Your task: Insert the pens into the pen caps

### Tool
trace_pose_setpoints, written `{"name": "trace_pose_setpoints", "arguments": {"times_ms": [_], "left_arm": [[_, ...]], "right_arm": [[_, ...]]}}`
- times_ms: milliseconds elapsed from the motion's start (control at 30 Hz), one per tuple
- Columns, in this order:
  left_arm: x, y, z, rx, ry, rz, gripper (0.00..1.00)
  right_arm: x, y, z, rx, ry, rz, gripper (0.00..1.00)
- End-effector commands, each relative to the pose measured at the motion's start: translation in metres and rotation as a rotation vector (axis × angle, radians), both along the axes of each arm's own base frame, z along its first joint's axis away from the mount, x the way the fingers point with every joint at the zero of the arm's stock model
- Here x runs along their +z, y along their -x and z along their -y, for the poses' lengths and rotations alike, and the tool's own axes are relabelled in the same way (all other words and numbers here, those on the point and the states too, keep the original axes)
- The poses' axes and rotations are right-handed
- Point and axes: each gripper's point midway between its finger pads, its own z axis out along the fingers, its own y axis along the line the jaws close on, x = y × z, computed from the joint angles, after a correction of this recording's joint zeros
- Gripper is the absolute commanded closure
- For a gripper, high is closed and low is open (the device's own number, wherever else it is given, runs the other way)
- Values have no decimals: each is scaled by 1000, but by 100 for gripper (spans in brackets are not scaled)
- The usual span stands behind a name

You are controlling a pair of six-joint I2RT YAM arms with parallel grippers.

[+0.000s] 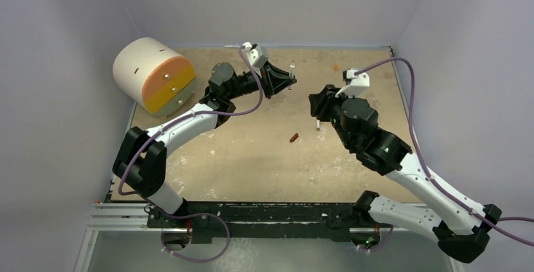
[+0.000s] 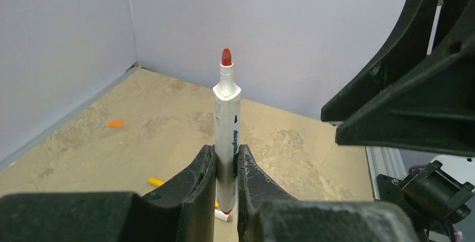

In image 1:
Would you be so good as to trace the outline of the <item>white pen red tip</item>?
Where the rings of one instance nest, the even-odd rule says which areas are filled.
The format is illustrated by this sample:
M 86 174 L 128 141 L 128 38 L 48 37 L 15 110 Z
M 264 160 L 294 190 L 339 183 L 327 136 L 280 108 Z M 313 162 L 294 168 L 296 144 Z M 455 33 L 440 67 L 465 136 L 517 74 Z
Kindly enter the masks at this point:
M 289 65 L 289 76 L 292 78 L 292 79 L 295 79 L 295 71 L 296 71 L 296 66 L 295 66 L 295 62 L 292 61 L 292 63 Z

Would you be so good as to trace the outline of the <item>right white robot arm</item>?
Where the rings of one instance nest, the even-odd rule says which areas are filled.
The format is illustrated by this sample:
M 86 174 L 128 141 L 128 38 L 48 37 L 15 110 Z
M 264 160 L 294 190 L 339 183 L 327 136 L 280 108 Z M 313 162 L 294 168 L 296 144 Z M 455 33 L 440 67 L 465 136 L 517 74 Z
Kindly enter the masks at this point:
M 354 205 L 355 221 L 410 230 L 435 242 L 449 257 L 472 263 L 489 243 L 489 223 L 496 223 L 502 211 L 452 188 L 421 164 L 406 142 L 378 126 L 378 112 L 367 100 L 339 96 L 339 90 L 328 84 L 310 94 L 311 116 L 329 122 L 344 148 L 363 166 L 405 187 L 426 205 L 417 208 L 364 191 Z

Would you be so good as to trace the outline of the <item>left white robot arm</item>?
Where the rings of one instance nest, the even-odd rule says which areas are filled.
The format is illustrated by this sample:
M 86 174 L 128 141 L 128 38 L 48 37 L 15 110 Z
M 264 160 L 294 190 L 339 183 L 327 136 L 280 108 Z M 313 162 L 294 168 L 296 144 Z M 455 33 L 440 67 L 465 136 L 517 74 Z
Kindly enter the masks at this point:
M 119 148 L 112 172 L 133 192 L 162 209 L 163 219 L 172 227 L 188 218 L 186 200 L 166 182 L 166 160 L 170 154 L 196 136 L 223 125 L 236 116 L 234 98 L 258 91 L 261 98 L 295 84 L 297 79 L 269 62 L 258 72 L 236 74 L 228 62 L 212 69 L 204 97 L 192 109 L 171 121 L 142 130 L 129 129 Z

